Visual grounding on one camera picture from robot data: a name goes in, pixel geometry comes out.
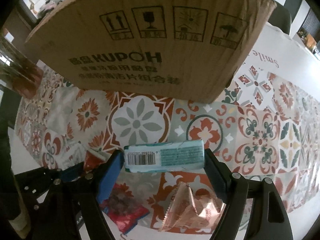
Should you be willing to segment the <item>patterned table cloth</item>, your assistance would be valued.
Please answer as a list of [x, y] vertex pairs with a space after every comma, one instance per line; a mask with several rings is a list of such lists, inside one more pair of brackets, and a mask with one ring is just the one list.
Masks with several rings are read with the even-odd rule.
[[202, 140], [232, 171], [271, 178], [294, 239], [319, 216], [319, 58], [267, 25], [230, 86], [209, 104], [75, 88], [43, 62], [37, 96], [9, 131], [15, 173], [68, 168], [129, 144]]

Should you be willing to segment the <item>rose gold foil packet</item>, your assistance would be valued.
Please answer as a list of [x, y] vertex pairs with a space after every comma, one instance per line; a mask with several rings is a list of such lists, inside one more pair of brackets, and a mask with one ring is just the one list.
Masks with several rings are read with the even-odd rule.
[[171, 198], [159, 231], [177, 228], [212, 232], [224, 209], [225, 203], [214, 191], [195, 193], [189, 184], [181, 182]]

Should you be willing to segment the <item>teal tissue pack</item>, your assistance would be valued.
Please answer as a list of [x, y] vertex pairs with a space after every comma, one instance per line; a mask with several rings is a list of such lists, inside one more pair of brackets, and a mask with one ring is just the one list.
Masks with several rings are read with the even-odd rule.
[[202, 140], [125, 146], [125, 169], [131, 173], [199, 170], [204, 167]]

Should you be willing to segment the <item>dark chair back right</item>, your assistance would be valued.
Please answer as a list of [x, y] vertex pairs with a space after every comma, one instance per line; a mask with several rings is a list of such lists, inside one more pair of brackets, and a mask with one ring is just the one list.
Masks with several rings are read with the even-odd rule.
[[291, 31], [291, 14], [290, 12], [280, 3], [276, 2], [277, 7], [272, 12], [268, 23], [278, 27], [283, 33], [290, 35]]

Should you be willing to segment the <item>brown cardboard box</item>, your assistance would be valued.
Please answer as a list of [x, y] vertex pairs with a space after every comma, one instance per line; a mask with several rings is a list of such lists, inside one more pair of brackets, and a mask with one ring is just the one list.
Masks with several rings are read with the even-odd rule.
[[82, 89], [213, 102], [274, 0], [64, 0], [25, 44]]

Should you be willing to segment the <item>red snack packet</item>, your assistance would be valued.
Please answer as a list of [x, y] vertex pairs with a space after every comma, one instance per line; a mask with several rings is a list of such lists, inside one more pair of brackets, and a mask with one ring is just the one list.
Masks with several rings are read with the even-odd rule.
[[138, 202], [124, 184], [115, 184], [107, 200], [99, 205], [100, 209], [114, 222], [122, 234], [128, 234], [138, 221], [150, 211]]

